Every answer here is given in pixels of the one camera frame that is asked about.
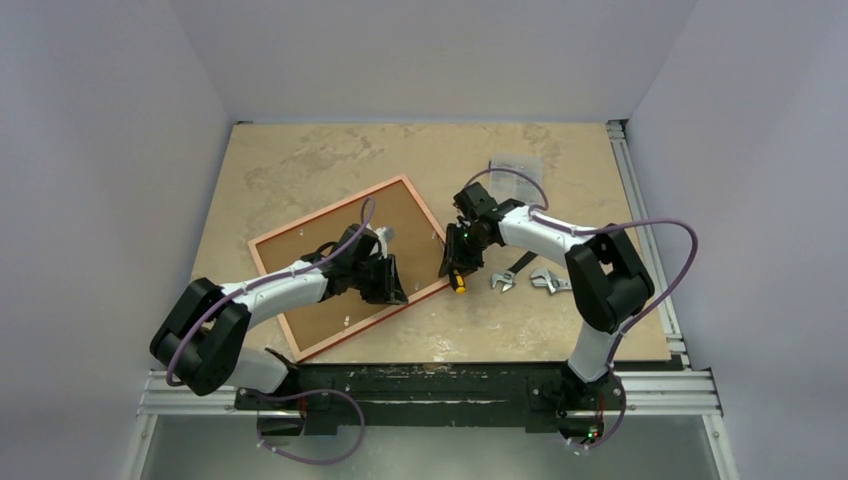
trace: orange frame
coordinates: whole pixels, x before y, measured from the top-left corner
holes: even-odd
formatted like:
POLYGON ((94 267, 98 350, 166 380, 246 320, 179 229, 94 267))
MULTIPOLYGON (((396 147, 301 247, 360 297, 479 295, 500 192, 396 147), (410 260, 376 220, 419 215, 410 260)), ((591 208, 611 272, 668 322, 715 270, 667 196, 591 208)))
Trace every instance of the orange frame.
MULTIPOLYGON (((283 232, 286 232, 288 230, 298 228, 301 225, 303 225, 304 223, 307 223, 314 218, 320 217, 322 215, 326 215, 327 213, 332 212, 333 210, 336 210, 340 207, 343 207, 343 206, 348 205, 350 203, 361 200, 362 198, 367 197, 368 195, 371 195, 374 192, 382 190, 382 189, 384 189, 384 188, 386 188, 390 185, 394 185, 395 183, 398 183, 398 182, 402 182, 404 184, 404 186, 407 188, 407 190, 409 190, 409 193, 412 194, 412 198, 415 199, 415 203, 417 203, 418 207, 424 212, 424 215, 427 217, 427 220, 429 220, 430 224, 433 226, 433 230, 442 239, 442 243, 444 243, 445 232, 442 229, 442 226, 436 220, 436 217, 433 216, 433 213, 430 212, 430 209, 427 208, 426 204, 424 204, 424 201, 421 199, 421 195, 418 194, 418 191, 415 190, 415 187, 412 186, 412 183, 410 183, 410 181, 406 177, 406 175, 398 175, 397 177, 394 177, 392 179, 386 180, 385 182, 374 185, 373 187, 371 187, 367 190, 363 190, 363 191, 353 195, 352 197, 348 197, 344 200, 336 202, 336 203, 334 203, 334 204, 332 204, 328 207, 325 207, 325 208, 322 208, 321 210, 318 210, 315 213, 309 214, 305 217, 301 217, 301 218, 295 220, 294 222, 283 225, 280 228, 272 230, 272 231, 270 231, 270 232, 268 232, 264 235, 261 235, 259 237, 254 238, 253 240, 248 241, 247 245, 248 245, 248 248, 250 248, 250 255, 253 257, 253 261, 254 261, 254 263, 256 263, 256 267, 259 269, 259 273, 261 275, 267 275, 268 274, 268 272, 265 270, 265 266, 262 263, 262 259, 259 257, 259 251, 256 248, 257 244, 262 243, 262 242, 264 242, 264 241, 266 241, 270 238, 273 238, 273 237, 275 237, 275 236, 277 236, 277 235, 279 235, 283 232)), ((292 349, 292 354, 294 356, 294 360, 296 362, 301 362, 303 360, 306 360, 310 357, 313 357, 313 356, 323 352, 324 350, 327 350, 328 348, 344 341, 348 337, 351 337, 351 336, 353 336, 353 335, 355 335, 359 332, 362 332, 363 330, 365 330, 367 328, 373 327, 377 323, 391 317, 392 315, 395 315, 395 314, 409 308, 411 305, 413 305, 413 304, 429 297, 430 295, 433 295, 434 293, 444 289, 449 284, 450 284, 450 282, 447 279, 441 279, 441 280, 439 280, 439 281, 437 281, 433 284, 430 284, 430 285, 418 290, 417 292, 413 293, 412 295, 409 295, 409 303, 408 304, 406 304, 406 305, 392 305, 392 306, 386 307, 385 309, 375 313, 374 315, 372 315, 372 316, 370 316, 370 317, 368 317, 368 318, 366 318, 366 319, 364 319, 364 320, 362 320, 362 321, 360 321, 360 322, 358 322, 354 325, 351 325, 350 327, 345 328, 344 330, 340 331, 339 333, 336 333, 335 335, 332 335, 332 336, 322 340, 321 342, 318 342, 315 345, 313 345, 309 348, 306 348, 306 349, 301 349, 297 345, 297 342, 295 341, 295 338, 294 338, 294 334, 292 333, 291 327, 289 326, 288 320, 286 320, 285 314, 278 315, 277 319, 279 320, 280 326, 283 328, 283 333, 286 336, 286 340, 289 342, 289 346, 292 349)))

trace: metal frame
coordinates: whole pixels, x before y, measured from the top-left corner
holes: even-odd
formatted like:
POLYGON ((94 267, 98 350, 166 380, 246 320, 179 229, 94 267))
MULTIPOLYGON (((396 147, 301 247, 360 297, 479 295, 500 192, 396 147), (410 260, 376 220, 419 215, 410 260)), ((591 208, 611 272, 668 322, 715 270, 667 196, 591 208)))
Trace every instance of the metal frame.
MULTIPOLYGON (((630 205, 630 213, 633 216, 633 220, 647 218, 648 210, 642 199, 639 182, 636 180, 636 172, 633 169, 630 150, 627 148, 627 139, 625 138, 624 127, 621 125, 621 122, 607 122, 607 134, 610 138, 610 145, 612 146, 613 155, 615 155, 615 161, 618 164, 621 183, 627 195, 627 203, 630 205)), ((645 265, 648 267, 651 275, 656 279, 659 288, 668 288, 665 270, 662 268, 662 261, 660 260, 653 229, 651 227, 639 227, 636 229, 636 234, 639 238, 645 265)), ((677 315, 674 312, 674 304, 671 297, 667 298, 659 308, 660 319, 671 352, 681 354, 684 365, 689 366, 686 344, 683 341, 680 325, 677 323, 677 315)), ((702 419, 719 477, 722 480, 738 480, 739 471, 736 469, 736 462, 733 459, 733 452, 730 448, 730 442, 727 439, 727 432, 724 429, 722 414, 703 415, 702 419)))
MULTIPOLYGON (((618 164, 621 181, 630 205, 633 219, 647 217, 647 210, 636 181, 624 130, 620 122, 609 122, 607 132, 618 164)), ((637 236, 645 265, 660 289, 668 287, 656 241, 650 227, 637 229, 637 236)), ((660 319, 669 349, 679 355, 684 370, 677 372, 619 372, 627 390, 627 415, 700 416, 709 440, 719 477, 738 480, 739 473, 733 460, 730 444, 722 422, 719 397, 711 372, 696 372, 690 368, 686 345, 671 299, 660 305, 660 319)), ((141 479, 150 441, 161 415, 203 416, 256 416, 256 412, 233 408, 236 389, 223 387, 205 397, 197 397, 186 387, 172 388, 165 383, 164 372, 150 372, 138 412, 136 428, 122 478, 141 479)), ((262 412, 263 417, 297 418, 294 411, 262 412)))

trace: wrench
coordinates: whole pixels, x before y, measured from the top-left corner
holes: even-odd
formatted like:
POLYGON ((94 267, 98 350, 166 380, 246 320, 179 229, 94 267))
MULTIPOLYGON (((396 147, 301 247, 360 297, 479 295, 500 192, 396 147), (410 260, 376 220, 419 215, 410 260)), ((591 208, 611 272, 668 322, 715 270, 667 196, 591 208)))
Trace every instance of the wrench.
POLYGON ((571 290, 571 282, 568 279, 559 278, 545 267, 534 270, 530 275, 530 280, 534 287, 547 288, 551 295, 563 290, 571 290))
POLYGON ((509 290, 510 288, 515 286, 515 275, 521 271, 522 268, 526 267, 528 263, 532 262, 533 259, 536 258, 536 254, 533 252, 527 252, 518 259, 517 262, 508 269, 503 272, 498 272, 492 275, 492 288, 498 286, 498 282, 504 284, 503 290, 501 293, 509 290))

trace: wire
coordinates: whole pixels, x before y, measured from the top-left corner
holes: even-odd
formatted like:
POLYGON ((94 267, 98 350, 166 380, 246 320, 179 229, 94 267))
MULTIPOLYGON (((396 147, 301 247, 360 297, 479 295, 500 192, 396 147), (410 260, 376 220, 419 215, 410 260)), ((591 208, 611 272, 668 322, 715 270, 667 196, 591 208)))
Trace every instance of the wire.
POLYGON ((174 380, 174 370, 176 370, 177 362, 180 359, 180 357, 182 357, 182 355, 185 352, 185 349, 188 346, 191 339, 194 338, 194 336, 197 334, 198 330, 200 330, 200 327, 204 323, 206 323, 210 318, 212 318, 212 316, 215 313, 217 313, 218 310, 222 306, 227 304, 230 300, 233 300, 233 299, 249 292, 250 290, 252 290, 256 287, 265 285, 266 283, 274 282, 276 280, 282 280, 284 278, 289 278, 289 277, 296 276, 296 275, 302 275, 302 274, 304 274, 304 273, 306 273, 306 272, 308 272, 312 269, 318 268, 318 267, 320 267, 320 266, 322 266, 322 265, 324 265, 328 262, 331 262, 334 258, 336 258, 342 252, 344 252, 347 249, 347 247, 349 247, 357 238, 359 238, 362 235, 362 232, 365 231, 366 225, 368 225, 371 222, 371 218, 374 217, 374 210, 376 210, 376 208, 377 208, 377 201, 374 200, 374 197, 370 197, 370 196, 365 197, 365 201, 362 202, 362 207, 359 209, 359 218, 360 218, 359 228, 335 252, 330 253, 329 255, 322 258, 321 260, 319 260, 319 261, 317 261, 313 264, 310 264, 306 267, 299 268, 299 269, 294 270, 294 271, 284 270, 284 271, 281 271, 281 272, 273 273, 271 275, 266 275, 264 277, 260 277, 256 280, 254 280, 253 282, 247 284, 247 286, 245 286, 244 288, 237 288, 236 290, 228 293, 227 295, 224 295, 220 300, 215 302, 211 307, 209 307, 208 310, 203 312, 203 315, 201 315, 200 318, 197 319, 197 321, 194 323, 194 325, 191 326, 189 331, 186 332, 185 337, 183 337, 182 341, 180 341, 180 344, 177 345, 177 349, 174 351, 174 355, 171 356, 171 361, 168 362, 168 369, 166 370, 166 373, 165 373, 165 382, 172 387, 179 387, 181 385, 184 385, 183 382, 174 380), (366 216, 365 215, 365 206, 368 205, 369 203, 371 204, 371 209, 368 211, 368 215, 366 216))
POLYGON ((356 400, 354 400, 353 397, 351 397, 350 395, 348 395, 348 394, 346 394, 342 391, 332 390, 332 389, 329 389, 329 388, 319 388, 319 389, 316 389, 316 390, 309 390, 309 391, 306 391, 306 392, 298 393, 298 394, 295 394, 295 395, 288 395, 288 396, 285 396, 285 397, 275 397, 273 395, 266 395, 266 394, 264 394, 262 392, 258 392, 256 390, 249 390, 249 392, 250 392, 251 395, 254 395, 257 398, 259 398, 260 400, 264 400, 266 402, 288 402, 290 400, 297 400, 297 399, 300 399, 300 398, 305 398, 305 397, 308 397, 310 395, 316 395, 316 394, 319 394, 319 393, 327 393, 327 394, 342 397, 345 400, 347 400, 348 402, 350 402, 350 404, 353 405, 353 408, 356 410, 356 414, 359 416, 359 433, 357 433, 356 440, 353 441, 353 445, 351 445, 350 448, 348 448, 341 455, 338 455, 338 456, 335 456, 335 457, 332 457, 332 458, 327 458, 327 459, 323 459, 323 458, 322 459, 316 459, 316 458, 301 457, 299 455, 295 455, 293 453, 289 453, 289 452, 286 452, 284 450, 280 450, 277 447, 269 445, 268 442, 265 441, 265 439, 262 437, 262 430, 259 426, 259 422, 256 422, 256 436, 259 438, 259 446, 266 448, 268 451, 270 451, 272 453, 276 453, 277 455, 286 457, 286 458, 294 460, 296 462, 305 463, 307 465, 331 465, 333 463, 341 462, 342 460, 346 459, 347 457, 353 455, 353 452, 355 452, 356 449, 359 448, 359 446, 362 444, 362 438, 365 436, 365 414, 362 413, 362 407, 360 407, 359 404, 356 403, 356 400))
POLYGON ((481 176, 483 176, 483 175, 485 175, 485 174, 487 174, 487 173, 491 173, 491 172, 506 172, 506 173, 511 173, 511 174, 513 174, 513 175, 517 175, 517 176, 519 176, 519 177, 523 178, 524 180, 527 180, 528 182, 530 182, 530 184, 531 184, 531 185, 533 185, 533 187, 535 187, 535 188, 536 188, 536 190, 539 192, 539 194, 542 196, 542 201, 543 201, 543 202, 545 202, 545 204, 544 204, 544 205, 538 205, 538 204, 530 205, 530 211, 531 211, 531 212, 532 212, 533 210, 535 210, 535 208, 539 208, 539 209, 542 209, 542 210, 547 210, 547 209, 548 209, 548 207, 550 206, 550 203, 548 202, 548 196, 545 194, 545 190, 542 188, 542 186, 541 186, 541 185, 539 185, 539 182, 537 182, 536 180, 533 180, 533 177, 531 177, 531 176, 527 175, 526 173, 519 172, 518 170, 513 170, 513 169, 511 169, 511 168, 505 168, 505 167, 489 167, 489 168, 487 168, 487 169, 485 169, 485 170, 481 170, 481 171, 479 171, 479 172, 475 173, 475 174, 474 174, 474 176, 472 176, 471 178, 469 178, 469 179, 468 179, 468 181, 467 181, 467 182, 465 182, 465 187, 467 187, 467 186, 471 185, 471 182, 473 182, 474 180, 476 180, 476 179, 477 179, 477 177, 481 177, 481 176))
POLYGON ((648 304, 647 307, 642 309, 641 312, 639 312, 638 314, 633 316, 631 319, 626 320, 621 325, 621 327, 618 329, 618 332, 615 334, 615 340, 613 340, 612 348, 610 349, 609 355, 607 356, 606 363, 607 363, 607 368, 609 370, 610 375, 612 375, 613 380, 615 382, 617 382, 619 389, 621 389, 621 405, 622 405, 622 407, 621 407, 621 413, 619 413, 618 418, 616 419, 612 428, 610 428, 609 433, 604 434, 604 436, 601 437, 600 440, 598 440, 597 442, 593 443, 592 445, 590 445, 588 447, 588 448, 596 448, 599 445, 603 444, 604 441, 606 441, 607 438, 612 436, 612 434, 615 433, 616 430, 618 430, 619 425, 621 425, 621 421, 624 419, 624 411, 627 409, 626 395, 625 395, 625 392, 624 392, 624 384, 621 382, 621 379, 618 378, 618 376, 615 375, 615 372, 613 371, 613 368, 612 368, 613 359, 615 358, 615 352, 618 350, 618 346, 621 344, 621 340, 624 338, 624 335, 627 332, 629 332, 630 329, 635 327, 636 324, 639 323, 640 320, 645 318, 645 316, 647 314, 651 313, 652 310, 657 308, 657 306, 659 306, 660 303, 662 303, 666 298, 668 298, 668 296, 671 295, 671 292, 673 292, 674 289, 677 288, 677 286, 680 284, 681 280, 683 280, 683 277, 686 276, 686 274, 689 272, 689 269, 692 267, 692 263, 695 261, 695 255, 698 253, 698 243, 699 243, 698 242, 698 234, 695 233, 695 229, 692 228, 688 223, 686 223, 682 220, 677 220, 675 218, 656 218, 656 219, 648 218, 648 219, 644 219, 644 220, 636 220, 636 221, 632 221, 632 222, 625 222, 625 223, 619 223, 619 224, 615 224, 615 225, 609 225, 609 226, 606 226, 606 227, 603 227, 603 228, 595 228, 595 229, 590 229, 590 230, 574 230, 574 229, 569 228, 569 227, 567 227, 567 226, 565 226, 561 223, 553 222, 553 221, 548 220, 546 218, 541 218, 541 217, 538 217, 536 215, 533 215, 534 210, 537 210, 537 209, 547 210, 548 209, 548 207, 550 206, 550 203, 548 202, 548 196, 545 195, 544 189, 542 188, 541 185, 539 185, 539 183, 536 180, 534 180, 532 177, 530 177, 529 175, 527 175, 525 173, 519 172, 518 170, 513 170, 511 168, 503 168, 503 167, 490 167, 490 168, 487 168, 485 170, 482 170, 482 171, 476 173, 473 177, 471 177, 468 180, 468 182, 465 183, 465 186, 467 187, 469 184, 471 184, 471 182, 474 179, 476 179, 477 177, 480 177, 481 175, 489 173, 489 172, 508 172, 508 173, 512 173, 514 175, 517 175, 517 176, 523 178, 524 180, 527 180, 541 194, 542 200, 544 201, 544 205, 538 205, 538 204, 530 205, 530 208, 528 209, 528 212, 527 212, 528 215, 530 216, 530 220, 533 221, 533 222, 536 222, 540 225, 544 225, 546 227, 553 228, 554 230, 558 230, 560 232, 567 233, 569 235, 574 235, 574 236, 601 235, 601 234, 605 234, 605 233, 612 233, 612 232, 617 232, 617 231, 621 231, 621 230, 626 230, 628 228, 645 227, 645 226, 648 226, 648 225, 668 224, 668 225, 677 225, 679 227, 682 227, 683 229, 686 230, 686 232, 689 234, 689 237, 691 239, 692 243, 691 243, 691 247, 689 249, 689 256, 686 258, 686 261, 683 263, 683 267, 680 269, 680 272, 678 272, 677 276, 674 277, 674 280, 672 280, 671 283, 668 284, 668 286, 666 287, 665 290, 663 290, 662 293, 657 295, 657 298, 655 298, 653 302, 648 304))

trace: yellow handle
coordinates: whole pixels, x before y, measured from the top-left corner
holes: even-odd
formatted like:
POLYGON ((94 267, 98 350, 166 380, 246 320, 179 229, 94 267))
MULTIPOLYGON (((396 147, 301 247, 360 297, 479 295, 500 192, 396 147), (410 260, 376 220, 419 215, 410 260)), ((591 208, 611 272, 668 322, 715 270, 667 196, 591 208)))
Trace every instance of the yellow handle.
POLYGON ((451 271, 448 277, 450 277, 451 288, 453 288, 454 292, 465 293, 465 279, 462 278, 462 275, 458 271, 451 271))

